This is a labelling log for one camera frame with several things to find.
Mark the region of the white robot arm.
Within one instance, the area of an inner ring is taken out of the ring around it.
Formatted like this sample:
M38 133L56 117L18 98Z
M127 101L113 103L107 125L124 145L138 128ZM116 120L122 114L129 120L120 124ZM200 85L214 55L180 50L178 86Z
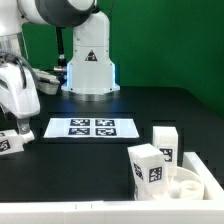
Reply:
M37 76L22 53L26 22L73 29L73 57L62 89L95 100L120 89L109 57L110 22L97 0L0 0L0 107L17 119L21 135L40 112L36 88L57 80Z

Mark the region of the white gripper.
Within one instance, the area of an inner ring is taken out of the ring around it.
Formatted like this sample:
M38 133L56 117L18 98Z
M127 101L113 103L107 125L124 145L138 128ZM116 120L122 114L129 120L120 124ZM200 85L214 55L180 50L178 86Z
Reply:
M3 112L16 117L18 131L21 135L30 132L29 117L40 112L40 103L36 88L53 94L59 81L46 72L38 72L35 80L25 68L22 77L20 68L12 63L0 66L0 107Z

